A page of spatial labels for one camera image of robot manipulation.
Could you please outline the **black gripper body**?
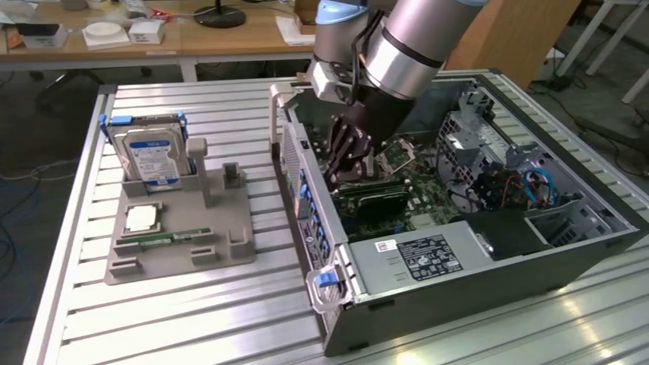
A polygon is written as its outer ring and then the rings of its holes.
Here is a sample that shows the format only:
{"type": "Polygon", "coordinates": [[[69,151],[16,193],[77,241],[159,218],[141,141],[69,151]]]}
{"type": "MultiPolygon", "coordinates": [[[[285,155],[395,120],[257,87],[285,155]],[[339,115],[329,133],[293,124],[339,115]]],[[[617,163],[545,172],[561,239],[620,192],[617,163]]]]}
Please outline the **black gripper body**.
{"type": "Polygon", "coordinates": [[[344,112],[344,122],[369,135],[372,141],[384,141],[396,133],[415,104],[416,100],[403,100],[380,89],[361,89],[344,112]]]}

